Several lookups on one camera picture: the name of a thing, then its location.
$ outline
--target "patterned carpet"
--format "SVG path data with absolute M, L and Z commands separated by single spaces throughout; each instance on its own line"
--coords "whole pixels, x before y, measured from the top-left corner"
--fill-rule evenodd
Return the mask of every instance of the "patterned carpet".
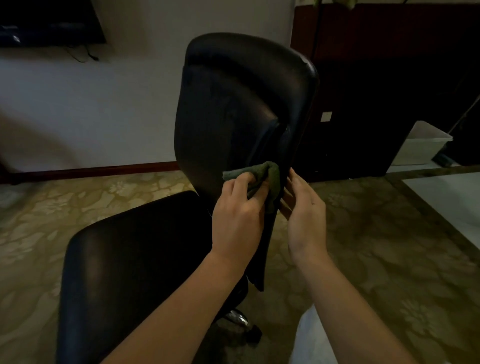
M 385 178 L 313 185 L 327 203 L 328 248 L 347 278 L 421 363 L 480 363 L 480 272 L 448 229 Z M 0 363 L 53 363 L 66 245 L 83 227 L 191 189 L 181 172 L 0 185 Z M 287 363 L 311 305 L 276 220 L 265 292 L 240 309 L 264 336 L 245 344 L 221 320 L 196 362 Z

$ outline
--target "television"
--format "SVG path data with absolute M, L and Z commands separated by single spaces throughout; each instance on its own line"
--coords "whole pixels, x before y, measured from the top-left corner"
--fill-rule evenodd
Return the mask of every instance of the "television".
M 0 47 L 106 43 L 90 0 L 11 0 L 0 5 Z

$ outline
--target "black leather chair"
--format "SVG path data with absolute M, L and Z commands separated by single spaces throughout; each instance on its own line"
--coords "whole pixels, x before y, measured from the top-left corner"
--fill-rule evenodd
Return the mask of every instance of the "black leather chair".
M 190 43 L 175 155 L 198 194 L 162 198 L 71 239 L 60 295 L 58 363 L 101 362 L 198 267 L 212 246 L 211 213 L 222 171 L 272 160 L 284 184 L 317 84 L 307 59 L 265 39 L 218 33 Z M 265 216 L 258 251 L 217 318 L 245 298 L 247 277 L 264 289 L 275 217 Z

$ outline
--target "cleaning rag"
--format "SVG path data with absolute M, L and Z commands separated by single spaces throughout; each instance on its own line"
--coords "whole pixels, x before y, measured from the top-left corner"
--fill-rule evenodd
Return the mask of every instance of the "cleaning rag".
M 225 171 L 223 172 L 223 180 L 233 180 L 245 172 L 251 172 L 255 176 L 255 182 L 248 185 L 248 198 L 251 198 L 257 192 L 262 182 L 268 177 L 269 191 L 265 201 L 265 213 L 272 214 L 275 212 L 273 202 L 280 194 L 280 170 L 278 165 L 274 162 L 265 162 L 256 166 L 240 168 L 239 170 Z

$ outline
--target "red baseboard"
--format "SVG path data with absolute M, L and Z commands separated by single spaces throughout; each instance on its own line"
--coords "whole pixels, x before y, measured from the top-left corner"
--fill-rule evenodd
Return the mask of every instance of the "red baseboard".
M 47 170 L 41 172 L 20 172 L 11 173 L 11 181 L 15 184 L 23 182 L 40 182 L 51 180 L 67 180 L 71 178 L 115 176 L 119 174 L 147 173 L 147 172 L 165 172 L 170 170 L 179 170 L 178 163 L 158 162 L 129 164 L 125 166 L 112 167 L 94 167 L 80 168 L 74 170 Z

